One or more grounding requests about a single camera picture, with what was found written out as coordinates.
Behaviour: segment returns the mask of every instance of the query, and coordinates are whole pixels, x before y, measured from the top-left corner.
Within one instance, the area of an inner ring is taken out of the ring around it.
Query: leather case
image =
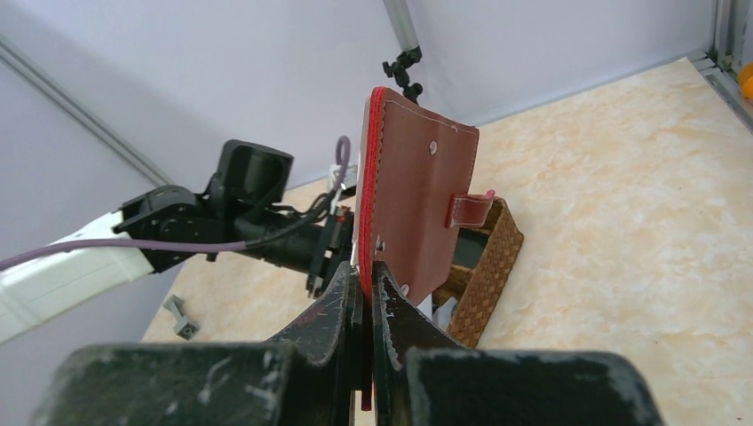
[[[447,279],[459,227],[483,225],[491,208],[493,192],[468,195],[479,130],[385,87],[373,90],[364,127],[356,242],[363,292],[370,301],[371,265],[382,260],[417,304]]]

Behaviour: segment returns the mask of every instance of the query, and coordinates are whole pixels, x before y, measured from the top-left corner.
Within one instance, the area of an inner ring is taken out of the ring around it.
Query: orange object
[[[745,99],[753,99],[753,62],[746,65],[737,75],[740,93]]]

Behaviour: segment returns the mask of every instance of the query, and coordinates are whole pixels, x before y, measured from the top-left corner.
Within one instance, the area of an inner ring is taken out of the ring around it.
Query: table
[[[614,351],[668,424],[753,422],[753,136],[693,65],[480,132],[472,192],[494,188],[526,235],[480,347]],[[170,292],[197,342],[266,339],[311,303],[302,274],[234,254],[192,259]],[[179,342],[173,323],[160,310],[144,341]]]

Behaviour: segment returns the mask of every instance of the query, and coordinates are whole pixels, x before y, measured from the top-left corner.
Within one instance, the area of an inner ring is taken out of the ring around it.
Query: beige tabletop
[[[476,164],[526,235],[480,347],[614,351],[668,424],[753,424],[753,136],[687,60],[484,126]],[[256,341],[311,303],[304,282],[226,254],[170,292],[195,341]],[[173,324],[160,310],[144,341]]]

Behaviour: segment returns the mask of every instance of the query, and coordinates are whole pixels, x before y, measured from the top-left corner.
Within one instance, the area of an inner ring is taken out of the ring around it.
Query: red pull tab
[[[455,226],[479,227],[487,221],[492,208],[495,192],[488,190],[486,195],[453,195],[449,203],[447,228]]]

